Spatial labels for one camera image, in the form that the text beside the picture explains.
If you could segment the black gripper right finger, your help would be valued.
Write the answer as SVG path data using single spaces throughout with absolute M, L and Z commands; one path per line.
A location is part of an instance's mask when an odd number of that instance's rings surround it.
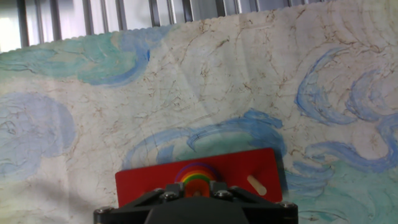
M 270 202 L 225 182 L 210 182 L 210 197 L 237 205 L 249 223 L 298 224 L 298 206 L 293 202 Z

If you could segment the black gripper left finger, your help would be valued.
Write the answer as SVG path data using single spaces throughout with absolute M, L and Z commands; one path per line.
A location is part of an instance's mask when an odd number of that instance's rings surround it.
M 145 223 L 152 209 L 167 202 L 182 199 L 183 193 L 184 184 L 182 182 L 167 184 L 164 189 L 152 190 L 122 207 L 97 208 L 93 212 L 93 223 Z

